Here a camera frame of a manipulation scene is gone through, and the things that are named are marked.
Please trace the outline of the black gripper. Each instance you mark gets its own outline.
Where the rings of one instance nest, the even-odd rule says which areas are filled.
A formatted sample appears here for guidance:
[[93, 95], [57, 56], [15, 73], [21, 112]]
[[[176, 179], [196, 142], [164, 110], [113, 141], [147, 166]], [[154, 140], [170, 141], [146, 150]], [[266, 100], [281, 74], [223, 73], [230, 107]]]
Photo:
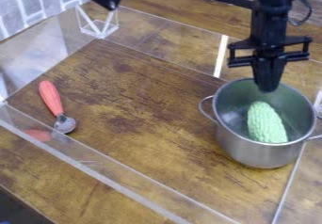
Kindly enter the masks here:
[[307, 60], [310, 37], [287, 35], [289, 14], [251, 11], [250, 36], [228, 44], [227, 66], [251, 66], [254, 82], [262, 91], [276, 90], [287, 61]]

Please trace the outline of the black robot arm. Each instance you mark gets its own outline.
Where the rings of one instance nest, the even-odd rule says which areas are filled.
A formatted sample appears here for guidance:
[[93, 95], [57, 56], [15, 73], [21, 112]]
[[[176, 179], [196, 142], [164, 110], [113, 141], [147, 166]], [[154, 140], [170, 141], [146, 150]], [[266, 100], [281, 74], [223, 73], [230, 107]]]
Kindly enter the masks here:
[[[122, 0], [92, 0], [108, 10], [115, 10]], [[250, 35], [244, 40], [228, 44], [227, 66], [250, 66], [254, 83], [263, 92], [279, 87], [286, 65], [310, 58], [311, 38], [290, 36], [287, 26], [306, 21], [290, 17], [291, 4], [299, 1], [306, 7], [307, 0], [216, 0], [251, 10]]]

